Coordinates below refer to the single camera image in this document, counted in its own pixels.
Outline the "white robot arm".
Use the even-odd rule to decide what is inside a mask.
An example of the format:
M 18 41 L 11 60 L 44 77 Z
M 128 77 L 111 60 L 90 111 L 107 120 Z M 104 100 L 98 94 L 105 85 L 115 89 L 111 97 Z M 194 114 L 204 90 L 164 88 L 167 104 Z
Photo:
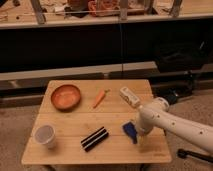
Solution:
M 137 133 L 146 136 L 158 127 L 213 155 L 213 127 L 174 116 L 168 112 L 169 107 L 168 101 L 162 97 L 140 105 L 135 123 Z

